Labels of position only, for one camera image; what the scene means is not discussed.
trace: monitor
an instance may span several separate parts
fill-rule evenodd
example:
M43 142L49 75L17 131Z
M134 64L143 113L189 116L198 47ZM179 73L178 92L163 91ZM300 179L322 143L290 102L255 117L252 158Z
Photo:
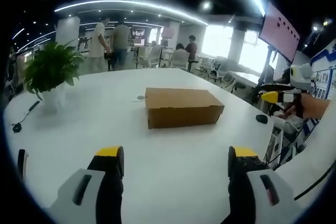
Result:
M268 4L259 38L293 63L300 36L288 19L271 3Z

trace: green leaves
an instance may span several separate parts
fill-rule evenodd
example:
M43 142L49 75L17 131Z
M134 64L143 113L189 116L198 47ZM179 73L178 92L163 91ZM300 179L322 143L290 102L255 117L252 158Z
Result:
M78 67L83 62L81 54L74 47L50 42L44 51L35 54L33 60L26 62L24 83L27 91L37 95L50 91L63 82L74 85L73 78L79 79Z

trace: cardboard box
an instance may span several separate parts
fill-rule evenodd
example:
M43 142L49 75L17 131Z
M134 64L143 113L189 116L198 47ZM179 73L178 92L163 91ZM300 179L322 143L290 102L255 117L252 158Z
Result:
M147 88L148 128L214 124L224 105L207 90Z

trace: television screen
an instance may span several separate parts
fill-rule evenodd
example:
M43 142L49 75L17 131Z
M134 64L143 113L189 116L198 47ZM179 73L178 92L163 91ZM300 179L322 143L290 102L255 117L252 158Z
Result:
M293 62L300 36L288 19L271 3L268 4L259 38Z

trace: desk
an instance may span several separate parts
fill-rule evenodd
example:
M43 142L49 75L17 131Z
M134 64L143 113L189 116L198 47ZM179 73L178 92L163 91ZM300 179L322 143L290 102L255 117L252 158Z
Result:
M242 73L242 72L233 72L228 71L238 82L246 84L252 88L255 88L258 85L259 77L251 73Z
M206 89L225 106L217 124L148 130L146 87ZM229 92L180 69L139 69L81 76L66 87L66 105L44 115L43 103L13 133L37 100L30 93L6 108L9 149L15 159L27 150L26 184L48 207L57 189L79 168L87 168L102 147L122 145L125 177L123 223L220 223L229 214L227 159L231 145L253 148L263 159L273 122Z

